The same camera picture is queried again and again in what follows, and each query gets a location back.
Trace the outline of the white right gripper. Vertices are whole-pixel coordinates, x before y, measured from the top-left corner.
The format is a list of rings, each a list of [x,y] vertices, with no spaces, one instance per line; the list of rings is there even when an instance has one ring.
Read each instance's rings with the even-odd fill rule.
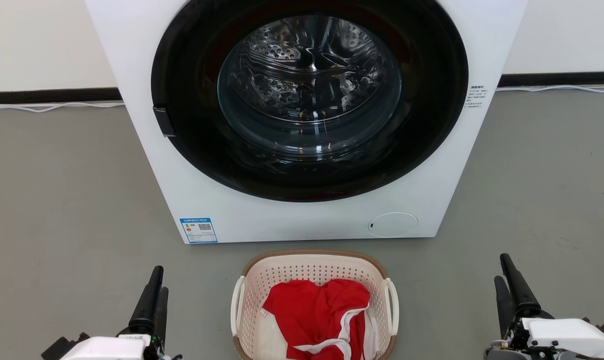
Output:
[[[513,360],[604,360],[604,323],[539,316],[542,308],[508,253],[494,277],[500,337]]]

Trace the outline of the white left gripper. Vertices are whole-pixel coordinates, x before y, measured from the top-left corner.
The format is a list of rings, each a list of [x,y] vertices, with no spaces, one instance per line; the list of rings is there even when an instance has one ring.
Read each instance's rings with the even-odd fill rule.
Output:
[[[116,337],[81,333],[75,341],[60,337],[41,353],[42,360],[183,360],[167,355],[169,289],[163,287],[164,267],[155,266],[128,322]]]

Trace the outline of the white brown-rimmed laundry basket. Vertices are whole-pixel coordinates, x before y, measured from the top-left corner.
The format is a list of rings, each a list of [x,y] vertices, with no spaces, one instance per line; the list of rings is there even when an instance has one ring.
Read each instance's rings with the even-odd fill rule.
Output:
[[[250,261],[236,281],[229,312],[236,353],[241,360],[254,360],[254,330],[264,301],[275,285],[309,280],[320,286],[330,280],[352,280],[370,293],[369,310],[379,326],[382,355],[389,360],[400,325],[400,301],[384,267],[372,257],[339,250],[288,250],[263,253]]]

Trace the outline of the blue energy label sticker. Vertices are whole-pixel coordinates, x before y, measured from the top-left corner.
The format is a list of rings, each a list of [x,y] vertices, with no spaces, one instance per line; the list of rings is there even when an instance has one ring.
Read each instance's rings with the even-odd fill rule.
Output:
[[[210,218],[180,218],[180,227],[186,244],[218,243]]]

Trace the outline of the round white filter cover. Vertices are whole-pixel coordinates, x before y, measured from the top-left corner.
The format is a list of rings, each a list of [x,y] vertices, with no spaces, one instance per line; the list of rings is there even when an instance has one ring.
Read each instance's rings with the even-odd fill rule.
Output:
[[[406,212],[389,212],[373,218],[368,224],[369,233],[383,239],[411,237],[418,219]]]

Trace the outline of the red garment with white trim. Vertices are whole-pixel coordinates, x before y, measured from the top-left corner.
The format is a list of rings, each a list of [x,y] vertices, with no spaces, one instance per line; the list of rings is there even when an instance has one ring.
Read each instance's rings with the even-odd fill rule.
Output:
[[[277,325],[289,360],[375,360],[370,303],[369,290],[354,280],[291,280],[273,286],[260,311]]]

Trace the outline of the white front-load washing machine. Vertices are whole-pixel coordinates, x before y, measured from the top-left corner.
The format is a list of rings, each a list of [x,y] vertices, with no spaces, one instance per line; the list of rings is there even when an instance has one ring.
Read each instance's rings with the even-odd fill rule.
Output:
[[[84,0],[181,238],[185,240],[180,219],[210,218],[217,243],[239,243],[382,239],[372,235],[368,225],[391,212],[418,219],[411,236],[401,239],[434,237],[496,93],[529,0],[437,0],[469,46],[466,96],[470,86],[484,85],[489,89],[484,106],[462,107],[444,142],[408,174],[368,193],[326,202],[282,202],[231,189],[197,170],[162,135],[153,112],[152,66],[165,30],[186,2]]]

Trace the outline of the black round glass door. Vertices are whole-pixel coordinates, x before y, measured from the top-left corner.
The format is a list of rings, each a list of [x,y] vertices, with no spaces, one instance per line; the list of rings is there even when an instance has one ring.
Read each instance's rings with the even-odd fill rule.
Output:
[[[327,15],[369,29],[396,57],[401,95],[389,123],[350,152],[294,159],[245,141],[220,109],[222,64],[247,35],[279,19]],[[151,73],[170,142],[192,166],[257,198],[315,203],[395,182],[425,162],[458,122],[471,48],[438,0],[188,0],[167,26]]]

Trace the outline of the small printed text sticker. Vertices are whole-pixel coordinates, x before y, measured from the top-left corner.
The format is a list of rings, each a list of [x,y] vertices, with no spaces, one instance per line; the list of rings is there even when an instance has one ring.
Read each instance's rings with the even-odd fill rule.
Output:
[[[464,109],[482,109],[488,96],[489,88],[485,85],[471,85],[466,94],[463,107]]]

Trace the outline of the black baseboard strip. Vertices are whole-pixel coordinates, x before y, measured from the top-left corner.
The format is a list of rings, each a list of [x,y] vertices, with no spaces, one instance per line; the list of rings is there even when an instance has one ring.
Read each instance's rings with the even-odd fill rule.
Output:
[[[39,89],[29,91],[0,91],[0,105],[85,103],[92,101],[122,101],[117,88]]]
[[[604,71],[504,74],[498,88],[604,85]]]

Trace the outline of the stainless steel washer drum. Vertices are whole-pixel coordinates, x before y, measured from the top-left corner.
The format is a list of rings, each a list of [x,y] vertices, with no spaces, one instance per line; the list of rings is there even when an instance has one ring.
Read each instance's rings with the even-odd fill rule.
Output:
[[[401,98],[391,48],[327,14],[267,23],[242,39],[217,79],[220,111],[245,141],[295,160],[350,152],[388,125]]]

